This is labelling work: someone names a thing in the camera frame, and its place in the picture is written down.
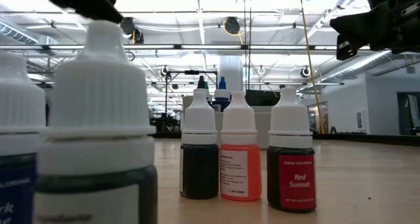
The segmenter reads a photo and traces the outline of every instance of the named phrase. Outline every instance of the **white label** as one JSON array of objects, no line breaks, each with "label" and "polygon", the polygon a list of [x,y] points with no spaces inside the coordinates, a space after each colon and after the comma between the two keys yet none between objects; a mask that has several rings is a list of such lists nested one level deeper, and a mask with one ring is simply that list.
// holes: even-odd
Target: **white label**
[{"label": "white label", "polygon": [[184,149],[181,149],[179,152],[179,192],[182,192],[182,183],[184,182],[183,179],[184,174]]},{"label": "white label", "polygon": [[220,191],[237,197],[248,197],[248,153],[220,151]]},{"label": "white label", "polygon": [[138,224],[138,186],[85,194],[35,194],[34,224]]}]

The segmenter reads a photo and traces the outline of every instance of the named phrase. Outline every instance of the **bottle label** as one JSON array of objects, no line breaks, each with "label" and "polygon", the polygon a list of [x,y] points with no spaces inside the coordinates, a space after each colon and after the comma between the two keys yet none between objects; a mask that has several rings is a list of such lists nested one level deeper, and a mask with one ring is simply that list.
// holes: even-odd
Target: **bottle label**
[{"label": "bottle label", "polygon": [[279,157],[280,204],[283,208],[316,208],[314,156]]},{"label": "bottle label", "polygon": [[30,224],[36,166],[0,169],[0,224]]},{"label": "bottle label", "polygon": [[220,150],[220,191],[236,197],[248,197],[247,151]]},{"label": "bottle label", "polygon": [[138,224],[138,185],[80,194],[35,194],[34,224]]},{"label": "bottle label", "polygon": [[183,182],[184,182],[184,149],[181,149],[179,152],[179,192],[183,190]]}]

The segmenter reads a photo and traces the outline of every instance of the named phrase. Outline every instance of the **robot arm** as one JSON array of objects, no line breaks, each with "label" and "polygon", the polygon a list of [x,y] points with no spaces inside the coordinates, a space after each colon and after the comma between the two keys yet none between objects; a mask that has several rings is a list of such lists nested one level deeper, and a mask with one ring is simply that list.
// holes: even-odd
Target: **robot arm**
[{"label": "robot arm", "polygon": [[420,52],[420,0],[368,0],[371,10],[330,21],[339,33],[337,59],[346,60],[369,45],[372,51]]},{"label": "robot arm", "polygon": [[61,8],[72,8],[77,14],[94,20],[120,23],[123,16],[114,8],[117,0],[49,0]]}]

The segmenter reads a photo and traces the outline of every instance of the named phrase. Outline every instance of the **wall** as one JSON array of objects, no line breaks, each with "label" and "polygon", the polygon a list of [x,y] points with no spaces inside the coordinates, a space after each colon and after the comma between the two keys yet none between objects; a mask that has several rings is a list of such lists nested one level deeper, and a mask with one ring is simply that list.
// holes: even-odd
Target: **wall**
[{"label": "wall", "polygon": [[397,93],[420,91],[419,74],[402,76],[401,72],[366,78],[372,135],[399,135]]},{"label": "wall", "polygon": [[[322,90],[320,102],[327,102],[328,126],[335,126],[338,132],[366,132],[369,133],[368,97],[366,94],[366,77],[364,74],[358,79],[344,80],[344,85],[327,86]],[[306,106],[315,104],[315,97],[301,100]],[[357,124],[357,112],[363,110],[365,129],[361,130]]]}]

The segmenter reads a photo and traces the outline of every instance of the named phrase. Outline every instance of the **red label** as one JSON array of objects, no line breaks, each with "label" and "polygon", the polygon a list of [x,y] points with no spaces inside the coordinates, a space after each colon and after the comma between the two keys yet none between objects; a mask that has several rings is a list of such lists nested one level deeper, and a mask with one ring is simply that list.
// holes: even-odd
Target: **red label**
[{"label": "red label", "polygon": [[314,156],[279,157],[280,204],[283,208],[316,208]]}]

